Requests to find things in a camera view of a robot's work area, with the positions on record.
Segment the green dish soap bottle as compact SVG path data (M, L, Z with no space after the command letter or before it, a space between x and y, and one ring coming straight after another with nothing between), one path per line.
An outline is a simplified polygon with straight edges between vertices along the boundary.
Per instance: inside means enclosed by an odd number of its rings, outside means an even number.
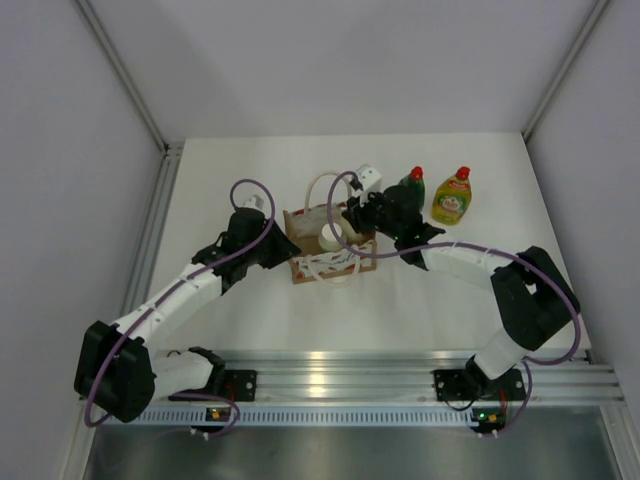
M424 172L421 166L415 166L411 171L401 178L399 185L405 186L411 193L412 200L418 211L424 209L426 187L424 183Z

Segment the yellow dish soap bottle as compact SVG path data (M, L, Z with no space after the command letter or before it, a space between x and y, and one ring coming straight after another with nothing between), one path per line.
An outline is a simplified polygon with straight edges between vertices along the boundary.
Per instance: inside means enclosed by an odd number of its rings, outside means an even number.
M431 207L436 222L453 226L462 220L472 201L470 173L469 167L462 166L438 187Z

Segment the watermelon print canvas bag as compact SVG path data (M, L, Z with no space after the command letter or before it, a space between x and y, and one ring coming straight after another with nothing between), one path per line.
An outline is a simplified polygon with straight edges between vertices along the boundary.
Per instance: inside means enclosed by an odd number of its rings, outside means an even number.
M318 235L322 227L327 223L338 224L341 212L346 209L346 203L313 206L311 194L318 180L337 175L336 171L318 174L307 187L304 206L293 212L283 212L285 234L301 250L289 260L291 280L295 285L319 282L325 286L340 288L351 283L356 275L377 268L376 260L354 253L376 253L377 241L373 234L370 234L372 238L369 241L361 245L349 244L344 237L340 241L343 248L337 252L325 252L318 244Z

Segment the white pump lotion bottle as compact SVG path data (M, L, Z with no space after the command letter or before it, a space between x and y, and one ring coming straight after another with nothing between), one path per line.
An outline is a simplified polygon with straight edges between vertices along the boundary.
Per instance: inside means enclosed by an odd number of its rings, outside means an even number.
M358 233L350 220L347 218L346 213L346 210L341 212L340 218L338 220L338 225L341 227L347 242L349 244L361 245L369 241L372 236L370 234Z

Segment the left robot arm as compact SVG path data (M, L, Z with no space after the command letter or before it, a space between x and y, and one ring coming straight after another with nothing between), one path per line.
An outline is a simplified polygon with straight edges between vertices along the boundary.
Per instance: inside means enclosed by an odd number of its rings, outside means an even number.
M162 398L229 397L226 363L203 347L159 356L169 337L258 265L272 269L300 254L280 227L241 207L226 231L199 250L158 294L110 324L85 332L74 389L89 407L128 423Z

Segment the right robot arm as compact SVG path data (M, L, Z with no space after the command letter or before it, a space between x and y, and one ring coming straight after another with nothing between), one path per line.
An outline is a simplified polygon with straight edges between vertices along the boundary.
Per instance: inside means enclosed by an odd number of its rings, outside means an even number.
M424 221L411 189L379 192L351 180L342 216L361 234L393 240L395 256L427 272L440 272L494 296L501 326L459 373L464 396L480 399L500 388L508 371L567 324L577 325L580 304L546 250L532 246L510 254L461 242Z

